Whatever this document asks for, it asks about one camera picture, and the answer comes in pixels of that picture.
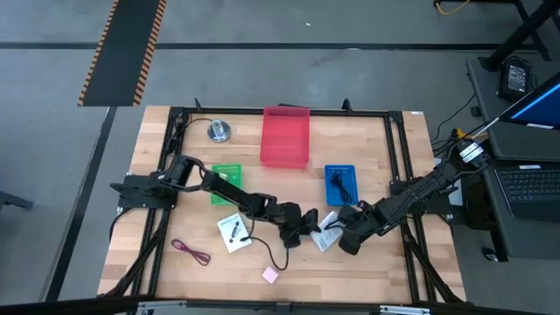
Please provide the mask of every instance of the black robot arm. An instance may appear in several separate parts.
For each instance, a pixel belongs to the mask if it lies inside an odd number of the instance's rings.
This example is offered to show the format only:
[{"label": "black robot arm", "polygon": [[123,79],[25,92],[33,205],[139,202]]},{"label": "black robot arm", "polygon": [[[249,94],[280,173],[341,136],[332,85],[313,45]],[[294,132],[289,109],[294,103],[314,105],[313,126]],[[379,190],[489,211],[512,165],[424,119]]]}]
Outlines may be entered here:
[{"label": "black robot arm", "polygon": [[[191,171],[199,167],[202,181],[198,185],[186,186]],[[194,157],[175,157],[167,171],[159,177],[159,183],[181,192],[198,190],[215,193],[236,205],[240,212],[255,221],[266,221],[278,226],[283,245],[289,249],[298,246],[300,235],[320,232],[317,224],[317,209],[309,210],[303,217],[301,208],[293,202],[277,203],[277,198],[264,193],[247,193],[230,184],[215,171],[210,171]]]},{"label": "black robot arm", "polygon": [[459,140],[449,146],[440,165],[426,176],[411,180],[399,193],[373,205],[361,200],[361,211],[343,206],[338,216],[345,224],[339,246],[348,254],[358,254],[360,245],[371,235],[385,235],[403,222],[408,209],[416,203],[446,190],[462,177],[482,171],[488,160],[489,156],[475,142]]}]

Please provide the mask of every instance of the laptop keyboard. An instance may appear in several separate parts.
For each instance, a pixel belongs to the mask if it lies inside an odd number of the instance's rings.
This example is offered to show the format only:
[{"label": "laptop keyboard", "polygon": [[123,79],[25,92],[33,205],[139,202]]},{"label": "laptop keyboard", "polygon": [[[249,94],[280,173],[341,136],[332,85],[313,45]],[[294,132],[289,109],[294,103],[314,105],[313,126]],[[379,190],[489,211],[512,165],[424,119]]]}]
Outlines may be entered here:
[{"label": "laptop keyboard", "polygon": [[560,167],[546,170],[496,170],[510,202],[560,200]]}]

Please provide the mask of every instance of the green card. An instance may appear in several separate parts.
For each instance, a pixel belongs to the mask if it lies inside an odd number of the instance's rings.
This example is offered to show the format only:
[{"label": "green card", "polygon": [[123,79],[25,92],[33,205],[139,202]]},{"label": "green card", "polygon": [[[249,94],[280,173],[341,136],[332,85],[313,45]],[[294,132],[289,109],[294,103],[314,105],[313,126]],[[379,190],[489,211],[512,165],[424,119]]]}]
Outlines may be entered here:
[{"label": "green card", "polygon": [[[217,172],[233,186],[242,189],[242,165],[241,164],[216,164],[212,166],[212,171]],[[232,205],[231,202],[224,200],[220,196],[212,194],[210,203],[216,206]]]}]

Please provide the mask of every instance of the laptop screen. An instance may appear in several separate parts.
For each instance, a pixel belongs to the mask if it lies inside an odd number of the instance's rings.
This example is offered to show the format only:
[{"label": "laptop screen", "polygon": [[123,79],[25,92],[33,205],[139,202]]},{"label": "laptop screen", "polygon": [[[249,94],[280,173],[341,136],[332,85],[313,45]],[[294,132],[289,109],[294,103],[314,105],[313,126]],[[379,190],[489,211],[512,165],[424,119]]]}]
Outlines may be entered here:
[{"label": "laptop screen", "polygon": [[560,126],[560,83],[510,114],[509,118],[542,126]]}]

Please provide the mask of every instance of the white label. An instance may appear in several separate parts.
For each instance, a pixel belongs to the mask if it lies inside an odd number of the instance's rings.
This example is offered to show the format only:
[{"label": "white label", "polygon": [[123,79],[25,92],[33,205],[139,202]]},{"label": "white label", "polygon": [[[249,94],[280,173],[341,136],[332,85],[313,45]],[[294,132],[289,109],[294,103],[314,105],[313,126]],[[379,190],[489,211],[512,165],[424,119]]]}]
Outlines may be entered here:
[{"label": "white label", "polygon": [[463,162],[465,163],[469,163],[471,162],[474,158],[476,158],[477,156],[480,155],[480,153],[484,152],[484,150],[482,150],[482,148],[478,148],[477,150],[474,150],[471,154],[469,154],[466,157],[463,157]]},{"label": "white label", "polygon": [[462,150],[460,154],[460,156],[462,158],[466,157],[467,155],[471,154],[471,152],[473,152],[474,150],[476,150],[476,148],[478,148],[479,145],[476,143],[473,143],[471,145],[469,145],[468,147],[466,147],[466,149]]},{"label": "white label", "polygon": [[529,127],[535,127],[535,128],[543,128],[543,129],[553,129],[553,126],[547,126],[547,125],[541,125],[538,123],[528,123],[527,124]]},{"label": "white label", "polygon": [[221,237],[226,243],[227,252],[233,253],[237,249],[245,247],[251,243],[250,239],[240,241],[241,238],[249,236],[242,217],[239,213],[232,214],[225,219],[218,221]]},{"label": "white label", "polygon": [[[324,252],[326,251],[334,242],[342,235],[342,228],[329,228],[325,230],[327,224],[334,222],[337,220],[338,214],[334,211],[330,212],[322,221],[321,224],[318,226],[321,228],[321,233],[318,232],[311,232],[311,238],[317,245],[318,250]],[[341,225],[342,227],[344,224],[338,222],[334,223],[334,226]]]},{"label": "white label", "polygon": [[521,170],[540,170],[540,165],[519,165]]}]

